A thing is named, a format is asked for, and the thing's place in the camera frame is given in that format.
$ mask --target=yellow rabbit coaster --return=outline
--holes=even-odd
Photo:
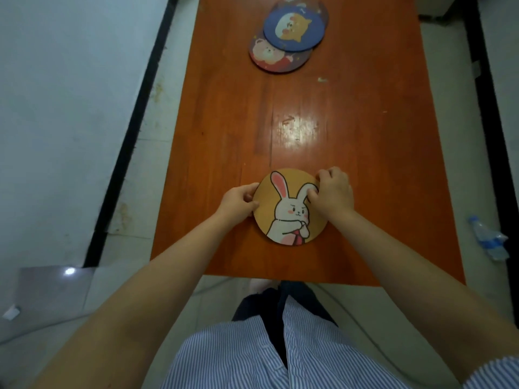
[[[309,189],[319,191],[319,182],[299,169],[275,170],[259,184],[254,200],[260,204],[254,218],[270,240],[300,246],[322,232],[327,221],[308,201]]]

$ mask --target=person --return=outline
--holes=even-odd
[[[400,310],[466,388],[519,387],[519,332],[449,274],[354,210],[348,176],[319,172],[312,206],[363,257]],[[257,207],[258,183],[229,190],[217,211],[142,268],[80,327],[34,389],[140,388],[224,235]],[[244,299],[234,321],[188,338],[163,388],[404,388],[358,351],[302,283]]]

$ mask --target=pants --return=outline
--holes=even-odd
[[[298,281],[282,281],[278,289],[268,288],[262,294],[247,296],[241,301],[232,318],[233,321],[239,321],[259,315],[263,320],[270,342],[287,368],[287,349],[283,336],[283,310],[289,295],[312,314],[329,320],[337,326],[328,311],[319,303],[314,292],[305,283]]]

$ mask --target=plastic bottle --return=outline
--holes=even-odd
[[[477,241],[485,249],[487,254],[494,261],[506,261],[510,255],[503,247],[504,242],[508,239],[501,232],[493,231],[484,225],[477,216],[469,217]]]

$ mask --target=striped shirt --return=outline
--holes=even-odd
[[[288,369],[271,344],[260,316],[221,323],[182,344],[162,384],[171,388],[409,388],[359,352],[333,323],[289,296],[283,311]],[[466,389],[519,387],[519,358],[479,368]]]

